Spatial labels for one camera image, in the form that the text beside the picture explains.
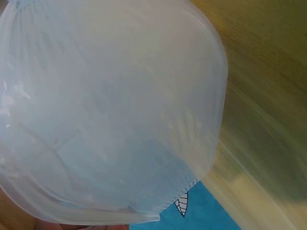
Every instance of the plastic container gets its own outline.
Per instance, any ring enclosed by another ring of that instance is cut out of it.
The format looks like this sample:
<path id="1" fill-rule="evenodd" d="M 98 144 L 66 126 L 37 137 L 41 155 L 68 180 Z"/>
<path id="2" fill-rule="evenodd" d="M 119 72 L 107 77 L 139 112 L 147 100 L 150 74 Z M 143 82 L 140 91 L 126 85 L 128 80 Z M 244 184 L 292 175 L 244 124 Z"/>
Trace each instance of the plastic container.
<path id="1" fill-rule="evenodd" d="M 155 221 L 211 168 L 227 60 L 181 0 L 11 0 L 0 185 L 46 221 Z"/>

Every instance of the wooden surface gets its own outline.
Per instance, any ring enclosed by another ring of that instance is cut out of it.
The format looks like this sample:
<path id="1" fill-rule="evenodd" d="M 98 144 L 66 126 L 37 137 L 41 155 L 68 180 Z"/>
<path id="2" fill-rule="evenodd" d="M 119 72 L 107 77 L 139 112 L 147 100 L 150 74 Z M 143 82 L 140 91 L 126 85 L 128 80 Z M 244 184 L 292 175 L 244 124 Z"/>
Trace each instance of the wooden surface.
<path id="1" fill-rule="evenodd" d="M 203 182 L 244 230 L 307 230 L 307 1 L 193 2 L 229 58 L 218 157 Z"/>

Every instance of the hand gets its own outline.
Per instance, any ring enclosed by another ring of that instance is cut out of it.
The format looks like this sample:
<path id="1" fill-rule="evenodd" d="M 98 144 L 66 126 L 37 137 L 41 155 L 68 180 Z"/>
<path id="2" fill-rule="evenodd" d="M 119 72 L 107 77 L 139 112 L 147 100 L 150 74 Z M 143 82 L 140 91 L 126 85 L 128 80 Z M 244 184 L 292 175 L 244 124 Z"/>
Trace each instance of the hand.
<path id="1" fill-rule="evenodd" d="M 38 220 L 14 204 L 0 189 L 0 230 L 129 230 L 129 225 L 73 226 Z"/>
<path id="2" fill-rule="evenodd" d="M 109 225 L 109 226 L 92 226 L 84 228 L 84 226 L 53 224 L 44 221 L 38 221 L 34 230 L 129 230 L 129 225 Z"/>

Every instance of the blue surface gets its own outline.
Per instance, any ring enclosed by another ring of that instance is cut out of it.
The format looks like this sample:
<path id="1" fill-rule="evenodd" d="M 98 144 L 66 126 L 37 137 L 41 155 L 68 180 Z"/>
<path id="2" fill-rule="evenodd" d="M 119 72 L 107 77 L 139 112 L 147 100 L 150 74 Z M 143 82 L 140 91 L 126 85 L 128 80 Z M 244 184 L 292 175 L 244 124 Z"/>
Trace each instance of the blue surface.
<path id="1" fill-rule="evenodd" d="M 188 191 L 185 216 L 172 204 L 159 222 L 132 225 L 131 230 L 240 230 L 202 183 Z"/>

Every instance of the white pattern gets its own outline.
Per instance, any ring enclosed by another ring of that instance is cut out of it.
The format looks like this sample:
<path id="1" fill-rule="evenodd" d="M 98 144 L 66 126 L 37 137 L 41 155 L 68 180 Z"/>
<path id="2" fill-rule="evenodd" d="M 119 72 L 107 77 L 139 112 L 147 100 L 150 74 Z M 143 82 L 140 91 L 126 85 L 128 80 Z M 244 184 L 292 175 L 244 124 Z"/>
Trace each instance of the white pattern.
<path id="1" fill-rule="evenodd" d="M 184 217 L 188 208 L 188 194 L 185 193 L 178 200 L 175 201 L 175 205 L 181 215 Z"/>

